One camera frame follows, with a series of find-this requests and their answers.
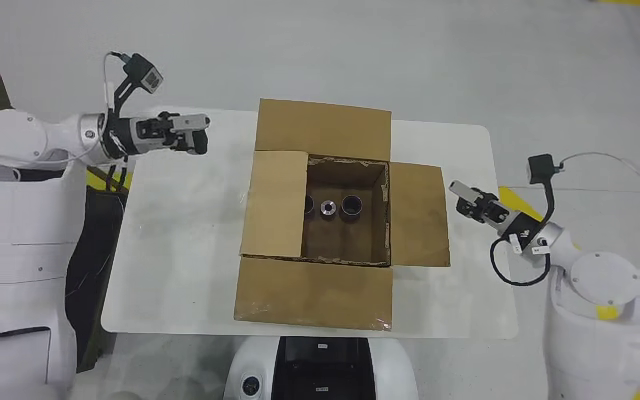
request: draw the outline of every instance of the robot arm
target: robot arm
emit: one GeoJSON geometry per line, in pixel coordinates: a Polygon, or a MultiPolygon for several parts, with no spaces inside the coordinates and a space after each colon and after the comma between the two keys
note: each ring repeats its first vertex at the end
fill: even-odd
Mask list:
{"type": "Polygon", "coordinates": [[[599,306],[623,306],[640,297],[640,271],[617,254],[585,253],[578,250],[569,232],[553,222],[541,223],[529,215],[509,209],[492,193],[469,188],[454,181],[449,189],[458,195],[457,211],[494,228],[501,241],[511,244],[513,251],[534,267],[545,272],[532,282],[509,281],[492,264],[501,279],[514,286],[529,286],[546,277],[551,266],[561,270],[562,279],[580,297],[599,306]]]}
{"type": "MultiPolygon", "coordinates": [[[[540,178],[540,158],[532,157],[531,183],[544,183],[548,203],[553,205],[550,178],[553,164],[546,159],[540,178]]],[[[491,263],[500,278],[515,286],[544,280],[549,289],[544,328],[544,357],[549,399],[631,400],[640,396],[640,271],[619,255],[583,252],[569,232],[550,222],[551,212],[538,222],[529,215],[500,203],[491,193],[454,181],[450,190],[459,196],[456,209],[462,215],[486,223],[498,232],[491,245],[491,263]],[[509,242],[534,268],[544,272],[530,282],[513,282],[500,273],[493,250],[509,242]],[[619,306],[612,320],[582,315],[574,309],[580,299],[598,306],[619,306]]]]}
{"type": "Polygon", "coordinates": [[[38,121],[18,110],[0,111],[0,165],[60,170],[72,160],[102,165],[130,155],[169,148],[191,154],[207,152],[204,114],[162,112],[156,118],[122,118],[120,110],[136,88],[153,93],[162,83],[156,68],[139,54],[111,53],[125,62],[126,79],[105,114],[74,115],[59,124],[38,121]]]}

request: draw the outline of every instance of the sticker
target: sticker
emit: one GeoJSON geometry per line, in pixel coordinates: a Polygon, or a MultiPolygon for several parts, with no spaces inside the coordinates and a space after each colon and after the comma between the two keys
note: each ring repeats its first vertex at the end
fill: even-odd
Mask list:
{"type": "Polygon", "coordinates": [[[532,254],[549,254],[551,253],[551,249],[549,246],[538,246],[531,249],[532,254]]]}
{"type": "Polygon", "coordinates": [[[522,254],[522,247],[520,247],[520,241],[518,240],[518,235],[512,233],[509,235],[509,243],[511,243],[511,248],[513,248],[513,252],[516,254],[522,254]]]}

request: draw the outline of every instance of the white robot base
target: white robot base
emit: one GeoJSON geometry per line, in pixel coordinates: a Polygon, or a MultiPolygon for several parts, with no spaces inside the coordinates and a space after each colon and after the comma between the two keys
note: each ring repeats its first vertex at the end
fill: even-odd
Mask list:
{"type": "Polygon", "coordinates": [[[406,351],[395,339],[249,337],[236,353],[225,400],[417,400],[406,351]]]}

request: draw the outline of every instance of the black cylindrical part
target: black cylindrical part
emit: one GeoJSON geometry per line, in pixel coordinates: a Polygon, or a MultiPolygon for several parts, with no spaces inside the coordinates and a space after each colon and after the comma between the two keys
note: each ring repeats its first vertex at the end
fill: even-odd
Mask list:
{"type": "Polygon", "coordinates": [[[309,218],[313,215],[313,198],[311,196],[304,196],[304,217],[309,218]]]}
{"type": "Polygon", "coordinates": [[[345,221],[356,221],[360,218],[362,211],[362,199],[358,196],[349,195],[342,199],[340,206],[340,216],[345,221]]]}

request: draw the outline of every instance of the metal cylinder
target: metal cylinder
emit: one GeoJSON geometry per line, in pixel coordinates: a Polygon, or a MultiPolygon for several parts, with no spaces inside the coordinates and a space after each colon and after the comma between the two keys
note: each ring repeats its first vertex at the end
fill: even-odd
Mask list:
{"type": "Polygon", "coordinates": [[[342,199],[340,206],[340,217],[344,221],[352,222],[360,218],[362,211],[362,199],[358,196],[349,195],[342,199]]]}
{"type": "Polygon", "coordinates": [[[331,200],[325,200],[320,204],[320,214],[324,219],[333,219],[336,216],[336,211],[338,207],[336,207],[336,203],[331,200]]]}
{"type": "Polygon", "coordinates": [[[304,217],[310,218],[313,215],[313,198],[309,195],[304,196],[304,217]]]}

